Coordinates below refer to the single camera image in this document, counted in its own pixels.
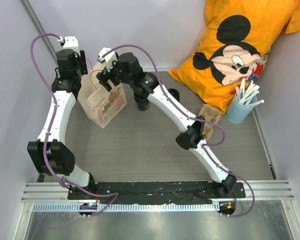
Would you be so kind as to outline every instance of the white wall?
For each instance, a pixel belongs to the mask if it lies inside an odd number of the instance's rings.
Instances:
[[[11,239],[26,182],[37,176],[27,144],[37,139],[50,105],[30,58],[36,35],[19,1],[0,0],[0,240]],[[54,79],[55,62],[41,41],[35,56]]]
[[[274,167],[300,207],[300,32],[277,40],[258,84],[265,103],[256,109]]]
[[[75,35],[80,48],[94,63],[103,47],[135,44],[149,51],[158,68],[170,69],[191,55],[206,29],[204,0],[31,0],[30,3],[46,32]],[[143,68],[152,68],[143,53],[134,49],[133,52]]]

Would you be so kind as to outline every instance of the table surface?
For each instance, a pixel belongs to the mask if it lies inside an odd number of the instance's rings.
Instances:
[[[167,89],[179,91],[180,103],[197,115],[203,101],[167,72],[160,76]],[[66,146],[74,153],[76,164],[99,182],[210,180],[197,158],[177,145],[175,138],[180,131],[169,117],[151,103],[148,110],[138,110],[133,91],[128,85],[124,89],[128,104],[104,129],[87,118],[79,102],[73,107]],[[218,159],[248,180],[272,180],[253,114],[241,124],[231,123],[222,115],[219,124],[226,139],[211,148]],[[214,127],[209,143],[221,138],[221,131]]]

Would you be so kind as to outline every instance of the mickey mouse ear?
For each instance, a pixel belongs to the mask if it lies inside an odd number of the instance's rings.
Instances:
[[[196,52],[192,58],[192,64],[195,69],[205,70],[210,67],[211,62],[207,60],[203,52]]]
[[[223,44],[231,44],[244,40],[251,29],[248,18],[242,15],[233,15],[223,20],[218,27],[216,39]]]

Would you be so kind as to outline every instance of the gray floor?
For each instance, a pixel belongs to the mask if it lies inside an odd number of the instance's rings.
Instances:
[[[236,213],[250,203],[238,201]],[[91,219],[75,212],[34,212],[26,240],[292,240],[281,201],[257,201],[245,217],[215,211],[118,212]]]
[[[180,92],[180,102],[198,114],[202,100],[167,72],[160,75],[167,88]],[[66,145],[76,164],[96,181],[210,180],[196,157],[176,144],[180,132],[175,124],[154,104],[139,111],[127,85],[125,94],[128,104],[104,129],[90,121],[76,103],[66,132]],[[226,131],[226,140],[212,150],[220,161],[248,180],[273,179],[253,115],[241,124],[222,116],[219,124]],[[218,142],[221,136],[215,128],[210,142]]]

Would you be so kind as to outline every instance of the paper bag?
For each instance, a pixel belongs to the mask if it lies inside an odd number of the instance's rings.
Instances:
[[[93,70],[102,70],[104,66],[105,64],[98,62],[93,67]],[[91,75],[93,85],[90,73],[91,71],[81,79],[78,101],[88,118],[101,128],[104,128],[127,104],[125,91],[122,83],[114,86],[109,80],[112,89],[108,92],[96,78],[98,71],[93,72]]]

